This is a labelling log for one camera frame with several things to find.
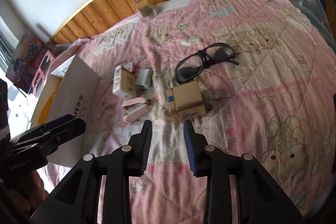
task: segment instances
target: glasses lens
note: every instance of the glasses lens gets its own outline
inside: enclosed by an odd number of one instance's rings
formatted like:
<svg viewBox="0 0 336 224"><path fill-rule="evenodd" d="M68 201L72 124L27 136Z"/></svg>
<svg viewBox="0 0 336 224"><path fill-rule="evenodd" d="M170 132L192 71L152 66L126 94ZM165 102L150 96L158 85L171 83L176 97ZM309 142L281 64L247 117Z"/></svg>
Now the glasses lens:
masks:
<svg viewBox="0 0 336 224"><path fill-rule="evenodd" d="M228 59L229 56L234 54L234 51L230 47L214 45L207 48L207 54L213 59L222 61Z"/></svg>
<svg viewBox="0 0 336 224"><path fill-rule="evenodd" d="M199 56L191 56L186 59L176 70L181 80L188 80L195 77L202 69L202 59Z"/></svg>

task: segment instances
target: pink stapler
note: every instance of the pink stapler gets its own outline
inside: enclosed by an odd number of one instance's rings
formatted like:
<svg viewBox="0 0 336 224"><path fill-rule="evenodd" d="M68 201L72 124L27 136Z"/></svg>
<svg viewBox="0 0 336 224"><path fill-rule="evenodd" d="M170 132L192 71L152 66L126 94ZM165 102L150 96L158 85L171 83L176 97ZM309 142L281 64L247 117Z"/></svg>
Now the pink stapler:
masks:
<svg viewBox="0 0 336 224"><path fill-rule="evenodd" d="M149 105L149 100L146 100L144 97L125 100L122 107L126 109L127 106L133 105L134 107L130 108L125 113L125 122L134 122L152 109L152 106Z"/></svg>

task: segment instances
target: bed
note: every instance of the bed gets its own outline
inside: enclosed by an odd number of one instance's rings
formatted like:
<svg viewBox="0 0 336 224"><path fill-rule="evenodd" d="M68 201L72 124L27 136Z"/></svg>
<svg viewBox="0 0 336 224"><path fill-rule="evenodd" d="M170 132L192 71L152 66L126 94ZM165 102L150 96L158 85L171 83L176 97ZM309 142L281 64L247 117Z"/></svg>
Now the bed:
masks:
<svg viewBox="0 0 336 224"><path fill-rule="evenodd" d="M167 111L166 90L177 85L180 60L227 43L239 66L220 63L195 79L207 110L193 121L195 131L226 153L253 154L306 214L330 182L335 154L336 55L325 36L289 0L171 0L156 8L161 13L150 21L130 15L102 34L76 37L61 56L79 55L101 77L82 154L111 153L151 120L147 170L130 178L132 221L201 223L206 180L192 176L182 123ZM141 93L152 109L131 124L112 94L115 68L129 62L135 74L154 71L152 87ZM67 171L46 167L54 185Z"/></svg>

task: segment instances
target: patterned fabric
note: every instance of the patterned fabric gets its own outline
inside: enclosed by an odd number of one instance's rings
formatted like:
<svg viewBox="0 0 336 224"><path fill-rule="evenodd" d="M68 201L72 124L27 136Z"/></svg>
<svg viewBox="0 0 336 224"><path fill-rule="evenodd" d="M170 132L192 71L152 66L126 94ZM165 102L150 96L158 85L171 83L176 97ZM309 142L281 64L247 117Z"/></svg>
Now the patterned fabric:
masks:
<svg viewBox="0 0 336 224"><path fill-rule="evenodd" d="M303 214L330 182L336 56L317 29L289 1L193 0L148 22L127 19L77 51L101 77L82 154L111 153L145 119L153 122L147 171L130 178L134 223L202 222L206 179L189 170L183 126L169 115L165 94L177 85L177 63L216 42L234 48L240 65L217 64L197 77L207 114L193 121L196 132L229 154L253 154ZM126 124L112 81L116 66L130 61L135 74L154 70L142 94L153 108ZM54 184L67 171L47 170Z"/></svg>

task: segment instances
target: open white cardboard box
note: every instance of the open white cardboard box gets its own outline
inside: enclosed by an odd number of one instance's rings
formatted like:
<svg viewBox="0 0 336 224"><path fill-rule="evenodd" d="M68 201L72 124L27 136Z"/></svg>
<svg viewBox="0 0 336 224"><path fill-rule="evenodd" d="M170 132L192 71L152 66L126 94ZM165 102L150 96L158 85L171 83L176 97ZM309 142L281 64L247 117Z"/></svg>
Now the open white cardboard box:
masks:
<svg viewBox="0 0 336 224"><path fill-rule="evenodd" d="M87 121L93 95L99 75L96 74L82 59L73 56L54 70L48 78L31 119L31 128L38 125L38 119L57 83L60 83L51 105L47 122L72 114ZM47 157L49 162L73 167L81 157L83 134L58 147L58 150Z"/></svg>

